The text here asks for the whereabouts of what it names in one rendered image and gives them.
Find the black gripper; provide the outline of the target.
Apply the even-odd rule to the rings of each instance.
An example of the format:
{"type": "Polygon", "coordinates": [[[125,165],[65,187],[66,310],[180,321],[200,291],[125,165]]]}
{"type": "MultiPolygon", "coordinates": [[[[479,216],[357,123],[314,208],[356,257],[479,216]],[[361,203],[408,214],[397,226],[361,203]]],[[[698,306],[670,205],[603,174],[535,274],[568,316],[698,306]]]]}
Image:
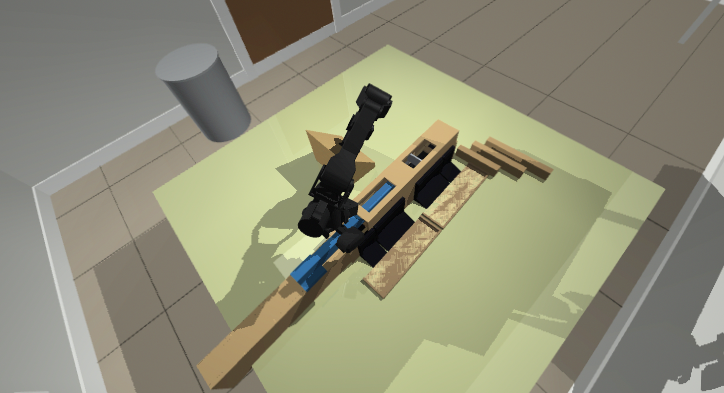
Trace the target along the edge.
{"type": "Polygon", "coordinates": [[[347,228],[342,224],[344,222],[341,216],[342,210],[344,210],[343,206],[339,210],[332,212],[322,236],[327,239],[330,232],[338,232],[340,236],[335,245],[343,253],[351,253],[364,241],[364,233],[354,226],[347,228]]]}

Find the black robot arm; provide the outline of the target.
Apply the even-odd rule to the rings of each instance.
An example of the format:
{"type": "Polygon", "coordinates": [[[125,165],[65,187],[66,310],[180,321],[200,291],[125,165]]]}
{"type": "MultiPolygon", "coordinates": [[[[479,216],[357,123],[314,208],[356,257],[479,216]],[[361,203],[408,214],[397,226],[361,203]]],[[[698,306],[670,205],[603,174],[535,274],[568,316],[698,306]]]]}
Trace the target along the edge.
{"type": "Polygon", "coordinates": [[[368,83],[362,88],[356,103],[359,110],[353,114],[346,128],[347,133],[339,145],[339,153],[332,156],[323,165],[310,192],[314,199],[309,202],[300,221],[299,230],[306,236],[321,237],[332,212],[341,211],[344,224],[350,217],[356,216],[358,203],[349,199],[354,188],[353,176],[356,171],[355,159],[365,140],[369,140],[374,132],[374,122],[378,118],[385,118],[392,106],[392,95],[368,83]],[[320,182],[316,186],[318,180],[320,182]],[[316,186],[316,187],[315,187],[316,186]],[[342,196],[342,192],[345,192],[342,196]]]}

